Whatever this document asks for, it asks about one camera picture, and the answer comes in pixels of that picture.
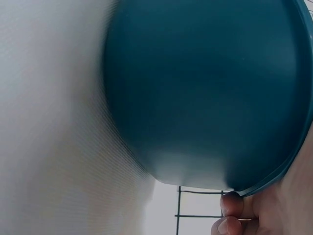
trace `black wire grid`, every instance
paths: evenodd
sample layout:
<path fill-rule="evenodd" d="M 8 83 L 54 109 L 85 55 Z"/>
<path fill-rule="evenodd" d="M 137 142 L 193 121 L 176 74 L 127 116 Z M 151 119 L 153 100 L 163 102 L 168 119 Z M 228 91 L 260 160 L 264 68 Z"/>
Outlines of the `black wire grid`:
<path fill-rule="evenodd" d="M 175 217 L 177 218 L 177 225 L 176 225 L 176 235 L 179 235 L 179 219 L 184 217 L 184 218 L 222 218 L 222 211 L 220 212 L 219 215 L 199 215 L 199 214 L 181 214 L 181 196 L 182 194 L 188 194 L 188 193 L 193 193 L 193 194 L 206 194 L 206 195 L 214 195 L 218 194 L 222 196 L 225 191 L 197 191 L 196 188 L 192 188 L 192 190 L 185 190 L 185 187 L 178 186 L 178 208 L 177 208 L 177 214 Z"/>

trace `fingernail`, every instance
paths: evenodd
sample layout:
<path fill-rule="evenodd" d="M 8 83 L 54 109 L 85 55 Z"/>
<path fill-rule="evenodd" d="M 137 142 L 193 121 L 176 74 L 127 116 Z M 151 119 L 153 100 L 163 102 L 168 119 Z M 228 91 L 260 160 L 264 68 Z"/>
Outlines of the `fingernail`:
<path fill-rule="evenodd" d="M 229 235 L 227 218 L 220 223 L 220 225 L 217 227 L 217 231 L 219 232 L 220 235 Z"/>
<path fill-rule="evenodd" d="M 226 216 L 227 212 L 228 212 L 228 208 L 225 207 L 225 205 L 224 205 L 223 196 L 220 199 L 220 207 L 221 207 L 221 211 L 222 211 L 223 216 Z"/>

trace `teal container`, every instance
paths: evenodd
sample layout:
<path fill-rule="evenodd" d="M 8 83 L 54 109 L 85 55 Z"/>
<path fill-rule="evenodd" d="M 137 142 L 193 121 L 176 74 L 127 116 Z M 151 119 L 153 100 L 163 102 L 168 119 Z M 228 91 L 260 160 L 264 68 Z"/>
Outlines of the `teal container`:
<path fill-rule="evenodd" d="M 114 123 L 159 181 L 254 194 L 313 120 L 312 36 L 302 0 L 122 0 L 104 55 Z"/>

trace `finger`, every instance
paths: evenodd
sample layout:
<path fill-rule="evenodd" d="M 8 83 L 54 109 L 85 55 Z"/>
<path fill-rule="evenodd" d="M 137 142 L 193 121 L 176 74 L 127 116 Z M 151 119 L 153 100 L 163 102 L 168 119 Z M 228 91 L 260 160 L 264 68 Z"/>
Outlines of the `finger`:
<path fill-rule="evenodd" d="M 243 229 L 240 221 L 228 216 L 216 221 L 211 229 L 211 235 L 242 235 Z"/>
<path fill-rule="evenodd" d="M 222 218 L 214 223 L 211 235 L 260 235 L 259 220 L 238 220 L 233 216 Z"/>
<path fill-rule="evenodd" d="M 229 192 L 221 196 L 220 205 L 223 216 L 234 216 L 240 219 L 255 219 L 258 213 L 253 206 L 254 196 L 242 198 L 236 192 Z"/>

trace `hand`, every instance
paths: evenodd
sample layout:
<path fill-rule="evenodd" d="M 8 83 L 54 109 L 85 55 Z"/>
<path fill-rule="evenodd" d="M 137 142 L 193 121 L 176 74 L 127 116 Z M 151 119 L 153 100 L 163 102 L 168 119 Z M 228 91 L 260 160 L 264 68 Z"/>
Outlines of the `hand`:
<path fill-rule="evenodd" d="M 313 231 L 313 127 L 280 182 L 253 196 L 221 197 L 225 218 L 211 235 L 311 235 Z"/>
<path fill-rule="evenodd" d="M 217 221 L 212 235 L 285 235 L 285 210 L 280 183 L 246 198 L 230 192 L 221 197 L 225 218 Z"/>

